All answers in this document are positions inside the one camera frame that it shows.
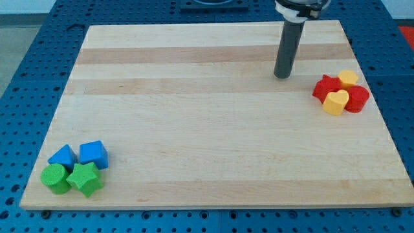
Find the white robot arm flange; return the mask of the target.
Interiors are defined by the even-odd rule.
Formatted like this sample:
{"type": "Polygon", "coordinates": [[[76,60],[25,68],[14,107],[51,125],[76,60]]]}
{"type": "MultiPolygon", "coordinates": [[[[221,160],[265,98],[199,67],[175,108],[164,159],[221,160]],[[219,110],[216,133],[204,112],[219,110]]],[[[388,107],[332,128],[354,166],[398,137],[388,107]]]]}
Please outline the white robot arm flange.
{"type": "Polygon", "coordinates": [[[319,19],[327,10],[331,0],[275,0],[275,9],[286,21],[303,23],[319,19]]]}

